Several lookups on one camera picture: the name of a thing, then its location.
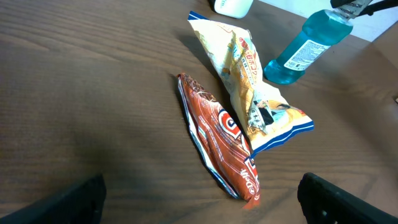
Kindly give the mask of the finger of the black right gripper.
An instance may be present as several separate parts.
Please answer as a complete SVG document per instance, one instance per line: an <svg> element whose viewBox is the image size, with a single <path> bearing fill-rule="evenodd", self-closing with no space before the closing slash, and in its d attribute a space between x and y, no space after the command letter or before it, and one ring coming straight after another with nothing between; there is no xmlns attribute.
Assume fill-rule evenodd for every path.
<svg viewBox="0 0 398 224"><path fill-rule="evenodd" d="M375 12L397 7L397 0L382 0L371 4L373 0L331 0L333 9L338 9L347 16L372 16Z"/></svg>

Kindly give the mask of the blue mouthwash bottle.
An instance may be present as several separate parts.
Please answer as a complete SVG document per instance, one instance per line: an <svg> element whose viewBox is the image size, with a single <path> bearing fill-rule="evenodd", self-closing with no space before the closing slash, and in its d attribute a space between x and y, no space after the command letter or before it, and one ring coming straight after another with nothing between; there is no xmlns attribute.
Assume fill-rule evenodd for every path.
<svg viewBox="0 0 398 224"><path fill-rule="evenodd" d="M281 85L296 82L324 52L351 33L353 24L349 20L355 17L338 9L313 13L298 36L264 68L264 76Z"/></svg>

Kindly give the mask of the red brown snack bar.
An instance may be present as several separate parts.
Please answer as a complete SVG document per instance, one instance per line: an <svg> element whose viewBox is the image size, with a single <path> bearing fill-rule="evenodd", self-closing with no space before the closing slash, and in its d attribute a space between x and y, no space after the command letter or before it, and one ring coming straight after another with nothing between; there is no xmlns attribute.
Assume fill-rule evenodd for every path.
<svg viewBox="0 0 398 224"><path fill-rule="evenodd" d="M260 204L261 188L249 144L216 98L186 73L177 75L188 130L205 167L217 183L251 209Z"/></svg>

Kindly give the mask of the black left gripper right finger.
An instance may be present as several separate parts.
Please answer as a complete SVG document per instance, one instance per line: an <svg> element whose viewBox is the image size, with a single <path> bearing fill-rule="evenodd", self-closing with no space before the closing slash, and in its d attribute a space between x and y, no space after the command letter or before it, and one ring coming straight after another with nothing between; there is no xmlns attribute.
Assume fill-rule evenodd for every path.
<svg viewBox="0 0 398 224"><path fill-rule="evenodd" d="M297 198L308 224L397 224L397 217L310 172L303 175Z"/></svg>

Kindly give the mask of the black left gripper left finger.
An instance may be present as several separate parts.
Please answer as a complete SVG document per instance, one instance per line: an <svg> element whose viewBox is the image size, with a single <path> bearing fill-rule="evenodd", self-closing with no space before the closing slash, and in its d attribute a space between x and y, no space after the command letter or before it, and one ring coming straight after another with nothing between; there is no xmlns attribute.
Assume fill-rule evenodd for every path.
<svg viewBox="0 0 398 224"><path fill-rule="evenodd" d="M1 224L89 223L101 221L106 185L97 174L1 218Z"/></svg>

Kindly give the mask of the yellow wet wipes bag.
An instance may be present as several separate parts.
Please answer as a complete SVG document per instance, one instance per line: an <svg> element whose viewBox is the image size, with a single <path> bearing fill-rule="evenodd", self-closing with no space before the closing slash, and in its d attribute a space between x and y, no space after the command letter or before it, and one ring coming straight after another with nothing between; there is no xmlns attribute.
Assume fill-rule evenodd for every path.
<svg viewBox="0 0 398 224"><path fill-rule="evenodd" d="M262 66L247 29L190 11L188 21L230 95L254 154L279 146L314 122L262 79Z"/></svg>

